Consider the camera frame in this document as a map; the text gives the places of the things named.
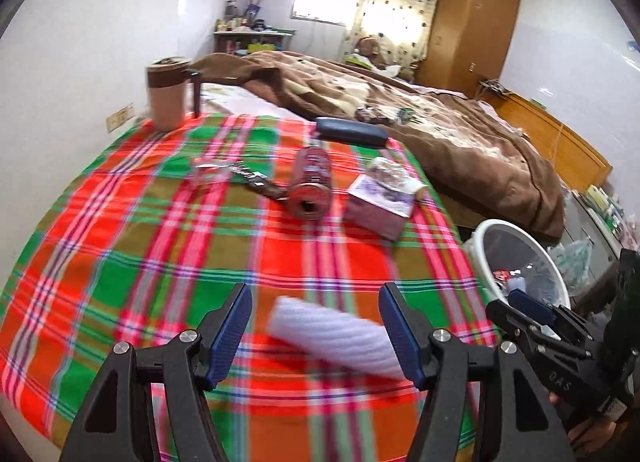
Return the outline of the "person right hand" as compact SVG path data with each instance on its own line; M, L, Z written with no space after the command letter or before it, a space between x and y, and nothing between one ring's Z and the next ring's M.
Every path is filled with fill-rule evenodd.
M617 424L606 416L589 419L572 428L568 440L577 461L616 461L617 444L626 430L625 423Z

